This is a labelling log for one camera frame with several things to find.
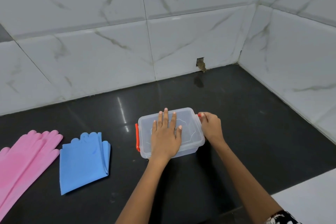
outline clear plastic box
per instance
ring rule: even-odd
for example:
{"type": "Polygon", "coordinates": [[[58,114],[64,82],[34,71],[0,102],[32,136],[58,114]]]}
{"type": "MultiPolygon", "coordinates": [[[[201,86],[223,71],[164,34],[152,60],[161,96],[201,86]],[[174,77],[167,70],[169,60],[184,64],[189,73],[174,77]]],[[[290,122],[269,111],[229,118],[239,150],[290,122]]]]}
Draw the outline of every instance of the clear plastic box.
{"type": "MultiPolygon", "coordinates": [[[[176,112],[175,128],[182,125],[182,144],[174,158],[195,153],[198,147],[202,146],[205,142],[198,115],[189,107],[168,111],[169,124],[173,112],[176,112]]],[[[159,114],[156,113],[142,116],[138,121],[139,141],[137,142],[137,148],[140,150],[141,157],[143,158],[149,158],[151,156],[152,126],[153,121],[158,119],[158,115],[159,114]]]]}

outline person's left hand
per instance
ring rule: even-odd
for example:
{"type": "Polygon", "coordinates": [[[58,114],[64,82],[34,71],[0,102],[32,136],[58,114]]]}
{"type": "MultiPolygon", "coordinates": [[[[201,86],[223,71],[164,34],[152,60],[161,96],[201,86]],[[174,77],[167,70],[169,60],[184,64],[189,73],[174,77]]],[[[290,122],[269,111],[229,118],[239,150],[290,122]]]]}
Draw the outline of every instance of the person's left hand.
{"type": "Polygon", "coordinates": [[[152,155],[150,159],[155,159],[155,161],[162,161],[167,164],[168,161],[174,157],[180,149],[182,142],[182,126],[180,125],[176,129],[175,136],[175,125],[176,125],[176,112],[173,113],[170,125],[168,127],[168,109],[165,108],[162,120],[162,111],[159,112],[159,117],[153,122],[151,146],[152,155]]]}

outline patterned sleeve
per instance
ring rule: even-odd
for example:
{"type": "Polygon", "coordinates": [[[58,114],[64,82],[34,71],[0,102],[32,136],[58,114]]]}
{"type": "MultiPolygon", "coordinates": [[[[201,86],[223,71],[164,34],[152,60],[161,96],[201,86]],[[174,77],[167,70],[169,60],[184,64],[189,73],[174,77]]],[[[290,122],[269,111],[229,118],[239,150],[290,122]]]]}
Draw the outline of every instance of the patterned sleeve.
{"type": "Polygon", "coordinates": [[[301,224],[294,217],[284,210],[281,210],[271,216],[265,224],[301,224]]]}

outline blue rubber glove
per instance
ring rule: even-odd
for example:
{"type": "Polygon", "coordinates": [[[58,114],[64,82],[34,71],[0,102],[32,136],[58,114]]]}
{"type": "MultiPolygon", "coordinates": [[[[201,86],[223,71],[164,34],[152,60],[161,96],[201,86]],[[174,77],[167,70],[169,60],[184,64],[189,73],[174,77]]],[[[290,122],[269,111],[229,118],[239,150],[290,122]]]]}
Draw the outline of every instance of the blue rubber glove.
{"type": "Polygon", "coordinates": [[[82,133],[60,150],[61,195],[109,175],[111,145],[102,133],[82,133]]]}

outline black floor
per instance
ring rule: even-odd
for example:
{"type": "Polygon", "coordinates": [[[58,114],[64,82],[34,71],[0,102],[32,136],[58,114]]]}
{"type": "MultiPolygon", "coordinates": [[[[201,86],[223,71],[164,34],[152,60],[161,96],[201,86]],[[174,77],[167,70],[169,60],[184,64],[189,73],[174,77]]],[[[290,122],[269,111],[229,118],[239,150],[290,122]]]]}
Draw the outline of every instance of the black floor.
{"type": "MultiPolygon", "coordinates": [[[[241,67],[229,65],[0,117],[1,148],[31,129],[57,129],[63,143],[102,132],[112,146],[107,178],[61,196],[57,159],[1,224],[114,223],[147,165],[135,148],[134,124],[165,107],[217,114],[225,140],[270,194],[336,168],[333,143],[241,67]]],[[[205,144],[170,161],[150,222],[199,223],[239,205],[219,158],[205,144]]]]}

